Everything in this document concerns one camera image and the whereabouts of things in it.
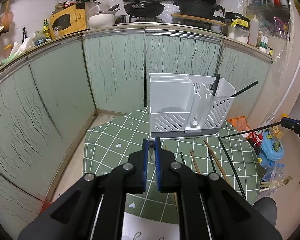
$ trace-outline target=green table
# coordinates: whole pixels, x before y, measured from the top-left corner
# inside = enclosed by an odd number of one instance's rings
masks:
[[[225,121],[218,135],[224,136],[236,133],[237,130]],[[84,148],[83,174],[93,172],[102,175],[128,161],[130,153],[141,150],[142,140],[149,139],[149,110],[138,110],[127,116],[118,117],[111,122],[99,125],[87,131]],[[186,165],[195,172],[190,155],[192,149],[201,174],[213,172],[208,149],[203,142],[206,138],[219,162],[225,170],[232,186],[240,193],[239,185],[235,180],[230,163],[226,158],[216,136],[187,138],[176,140],[161,140],[162,148],[175,153],[176,160],[181,162],[182,152]],[[259,192],[260,176],[258,175],[257,156],[243,136],[222,139],[229,156],[239,175],[247,201],[253,204]],[[217,173],[220,170],[215,164]],[[173,194],[163,194],[157,191],[154,156],[148,157],[148,172],[146,192],[143,194],[128,194],[125,211],[143,218],[178,223],[177,209]]]

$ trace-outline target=yellow microwave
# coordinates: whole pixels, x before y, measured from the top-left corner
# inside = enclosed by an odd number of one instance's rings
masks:
[[[50,33],[54,39],[54,28],[61,26],[62,36],[87,29],[85,2],[79,2],[65,8],[50,17]]]

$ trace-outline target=metal screw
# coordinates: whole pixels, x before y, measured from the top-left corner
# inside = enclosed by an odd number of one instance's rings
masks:
[[[133,168],[133,165],[131,163],[125,163],[122,166],[126,171],[131,170]]]
[[[218,179],[220,178],[220,176],[219,176],[218,174],[216,174],[216,173],[210,173],[210,174],[209,174],[209,178],[210,178],[211,180],[216,181],[216,180],[218,180]]]
[[[84,176],[84,180],[92,181],[94,179],[94,175],[92,173],[88,173]]]
[[[171,167],[175,170],[179,169],[181,167],[181,163],[179,162],[173,162],[171,163]]]

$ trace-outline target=green cabinet door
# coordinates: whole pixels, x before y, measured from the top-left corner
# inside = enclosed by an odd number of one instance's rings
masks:
[[[144,106],[144,34],[87,38],[84,49],[100,110],[130,113]]]
[[[0,172],[44,200],[67,146],[49,119],[28,64],[18,67],[0,83]]]
[[[95,107],[80,40],[29,58],[32,75],[47,111],[70,147]]]
[[[220,44],[190,38],[146,35],[147,105],[150,98],[149,73],[213,76]]]
[[[0,176],[0,224],[12,239],[39,215],[42,204]]]
[[[268,73],[269,63],[231,48],[224,48],[218,73],[225,78],[236,92],[255,82],[259,84],[234,99],[227,119],[248,117]]]

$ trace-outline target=white dish rack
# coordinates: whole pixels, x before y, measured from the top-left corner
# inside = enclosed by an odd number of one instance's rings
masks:
[[[150,135],[165,139],[216,135],[234,100],[234,87],[215,77],[150,73]]]

